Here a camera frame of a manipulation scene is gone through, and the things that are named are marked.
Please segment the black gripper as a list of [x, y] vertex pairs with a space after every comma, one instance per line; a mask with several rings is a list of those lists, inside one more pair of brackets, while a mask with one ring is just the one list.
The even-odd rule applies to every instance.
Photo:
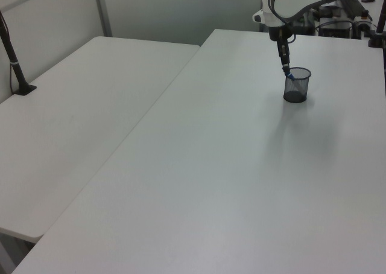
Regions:
[[282, 64], [282, 69], [286, 70], [286, 68], [289, 68], [290, 66], [290, 51], [288, 46], [290, 27], [269, 27], [268, 33], [270, 39], [277, 43], [277, 50]]

